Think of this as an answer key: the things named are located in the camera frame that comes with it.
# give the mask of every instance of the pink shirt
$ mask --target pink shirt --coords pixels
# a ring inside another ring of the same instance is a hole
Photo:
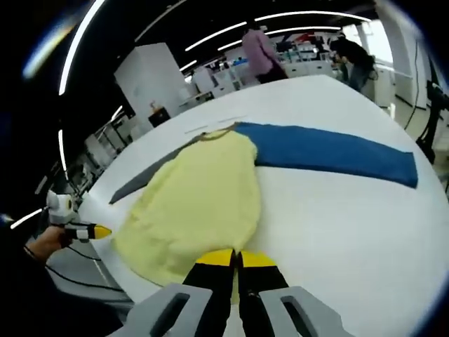
[[[242,38],[242,46],[255,76],[268,73],[273,67],[272,60],[277,62],[277,56],[269,38],[262,30],[250,29]]]

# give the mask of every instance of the human hand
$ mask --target human hand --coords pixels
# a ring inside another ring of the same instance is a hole
[[[65,230],[61,227],[48,227],[34,242],[27,244],[27,248],[32,252],[34,258],[41,262],[46,262],[51,254],[64,248],[66,242]]]

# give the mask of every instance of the desk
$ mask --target desk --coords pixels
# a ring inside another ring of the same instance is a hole
[[[430,163],[404,130],[364,96],[327,76],[237,91],[171,119],[128,146],[79,210],[117,230],[137,191],[108,202],[144,168],[196,134],[235,120],[301,125],[413,151],[416,190],[344,174],[258,167],[262,216],[248,249],[271,256],[290,285],[304,287],[342,316],[355,336],[407,336],[428,313],[449,271],[449,205]],[[93,242],[135,302],[158,286],[121,262],[110,238]],[[236,308],[226,336],[244,336]]]

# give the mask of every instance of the blue cloth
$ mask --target blue cloth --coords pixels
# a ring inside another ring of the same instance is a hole
[[[364,138],[301,126],[239,123],[234,130],[257,147],[256,166],[352,174],[416,188],[412,152]]]

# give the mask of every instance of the white table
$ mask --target white table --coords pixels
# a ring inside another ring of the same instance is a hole
[[[262,217],[248,244],[271,256],[291,286],[304,287],[340,313],[349,333],[410,335],[449,271],[448,201],[430,163],[401,127],[330,77],[252,87],[158,126],[103,173],[82,204],[81,217],[117,230],[140,196],[137,191],[109,206],[118,187],[196,134],[236,120],[337,131],[414,152],[416,190],[344,174],[257,168]],[[135,302],[158,289],[121,262],[110,238],[94,247]],[[244,336],[236,308],[226,336]]]

